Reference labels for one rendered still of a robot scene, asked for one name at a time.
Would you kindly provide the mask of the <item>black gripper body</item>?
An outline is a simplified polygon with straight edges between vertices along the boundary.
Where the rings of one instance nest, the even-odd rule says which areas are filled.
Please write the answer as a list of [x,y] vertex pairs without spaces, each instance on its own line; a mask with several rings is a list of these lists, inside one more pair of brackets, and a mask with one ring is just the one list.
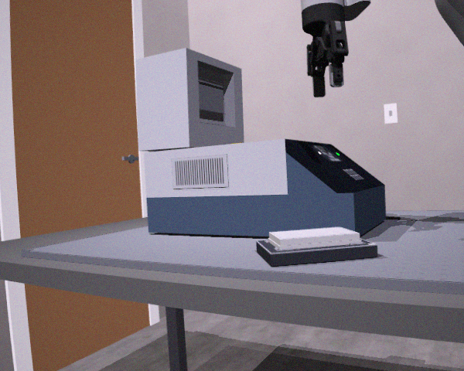
[[[326,47],[331,48],[329,38],[329,21],[345,22],[344,7],[337,3],[319,3],[310,5],[302,10],[302,29],[312,35],[312,41],[316,37],[322,37]],[[320,48],[316,48],[316,59],[318,61],[328,61],[323,56]]]

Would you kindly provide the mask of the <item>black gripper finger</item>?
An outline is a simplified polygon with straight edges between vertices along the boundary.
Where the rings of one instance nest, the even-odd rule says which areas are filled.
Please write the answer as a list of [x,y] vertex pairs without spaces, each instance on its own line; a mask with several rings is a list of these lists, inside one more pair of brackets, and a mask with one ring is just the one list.
[[324,97],[326,95],[324,75],[329,61],[317,62],[316,48],[316,42],[311,42],[311,45],[307,45],[307,74],[312,77],[313,96]]
[[330,86],[341,87],[344,85],[342,63],[345,60],[344,56],[348,56],[349,53],[345,22],[329,21],[329,37],[331,48],[325,46],[322,37],[316,37],[316,45],[320,48],[322,55],[326,56],[331,63],[329,64]]

